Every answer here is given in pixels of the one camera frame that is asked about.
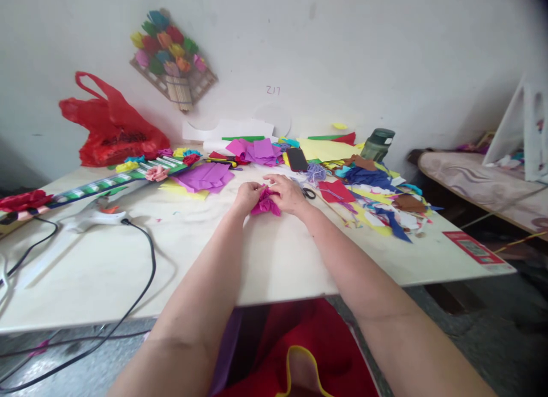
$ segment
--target white table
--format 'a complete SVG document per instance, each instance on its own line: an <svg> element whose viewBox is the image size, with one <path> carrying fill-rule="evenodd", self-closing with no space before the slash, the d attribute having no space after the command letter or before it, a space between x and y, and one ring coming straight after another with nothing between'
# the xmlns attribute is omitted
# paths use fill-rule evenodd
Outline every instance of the white table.
<svg viewBox="0 0 548 397"><path fill-rule="evenodd" d="M132 318L157 317L187 270L211 237L233 202L239 185L261 181L275 169L244 167L218 195L205 201L159 191L148 184L116 202L133 223L145 227L155 243L158 269L148 293ZM112 172L79 168L45 187L59 193ZM93 197L44 215L59 221L80 211ZM489 271L475 262L442 232L458 230L436 214L426 226L426 237L412 237L410 244L393 236L383 237L367 226L344 228L340 219L319 198L311 201L359 244L401 286L447 282L513 273L508 268ZM305 226L295 217L270 213L251 217L245 227L243 280L238 305L253 305L336 294L337 287L321 262ZM14 231L0 241L0 251L12 265L33 242L52 230L38 221ZM26 263L47 250L37 247ZM30 268L22 268L19 276ZM94 226L80 235L58 263L28 289L15 288L2 308L0 333L92 325L117 321L143 290L150 276L147 240L135 228Z"/></svg>

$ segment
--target scissors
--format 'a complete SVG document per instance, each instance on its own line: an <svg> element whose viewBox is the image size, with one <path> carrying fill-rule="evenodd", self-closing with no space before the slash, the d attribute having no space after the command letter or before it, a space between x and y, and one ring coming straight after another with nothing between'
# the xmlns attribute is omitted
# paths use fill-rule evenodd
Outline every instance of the scissors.
<svg viewBox="0 0 548 397"><path fill-rule="evenodd" d="M292 177L291 180L293 180L296 184L299 185L299 188L301 189L301 192L303 193L303 196L304 196L305 198L308 198L308 199L310 199L310 200L313 200L313 199L316 198L316 192L315 192L315 191L313 191L313 190L311 190L311 189L309 189L309 188L306 188L306 187L302 186L302 185L300 184L300 182L299 182L296 178L294 178L294 177Z"/></svg>

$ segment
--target white wall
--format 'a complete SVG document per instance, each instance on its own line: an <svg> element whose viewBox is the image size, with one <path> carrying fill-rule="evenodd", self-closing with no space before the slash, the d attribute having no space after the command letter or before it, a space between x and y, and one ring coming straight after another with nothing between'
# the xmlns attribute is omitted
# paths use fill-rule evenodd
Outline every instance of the white wall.
<svg viewBox="0 0 548 397"><path fill-rule="evenodd" d="M412 174L410 149L496 127L522 71L545 73L548 35L532 1L0 0L0 187L37 187L78 166L87 131L58 108L89 98L76 70L103 78L181 140L184 115L128 64L130 33L160 7L219 77L188 115L193 125L276 102L293 135L331 133L334 122L362 140L375 127L396 130L386 162Z"/></svg>

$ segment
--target hand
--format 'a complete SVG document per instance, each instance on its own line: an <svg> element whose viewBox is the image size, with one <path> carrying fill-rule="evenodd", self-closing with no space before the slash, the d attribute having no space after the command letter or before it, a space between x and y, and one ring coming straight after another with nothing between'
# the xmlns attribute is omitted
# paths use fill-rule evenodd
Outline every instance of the hand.
<svg viewBox="0 0 548 397"><path fill-rule="evenodd" d="M261 192L265 188L266 186L261 186L257 182L242 183L232 208L243 216L247 216L259 201Z"/></svg>
<svg viewBox="0 0 548 397"><path fill-rule="evenodd" d="M270 180L270 183L276 183L270 186L270 190L280 195L270 195L274 203L281 211L299 216L304 210L312 207L304 198L303 192L299 185L293 180L288 179L283 175L266 175L263 179Z"/></svg>

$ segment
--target black phone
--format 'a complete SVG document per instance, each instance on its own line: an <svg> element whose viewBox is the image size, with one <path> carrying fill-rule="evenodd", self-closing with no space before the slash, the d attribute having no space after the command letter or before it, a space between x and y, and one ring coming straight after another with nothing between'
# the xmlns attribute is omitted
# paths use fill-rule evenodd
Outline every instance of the black phone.
<svg viewBox="0 0 548 397"><path fill-rule="evenodd" d="M289 167L294 172L306 172L308 170L308 162L304 157L302 149L287 149L287 159L289 160Z"/></svg>

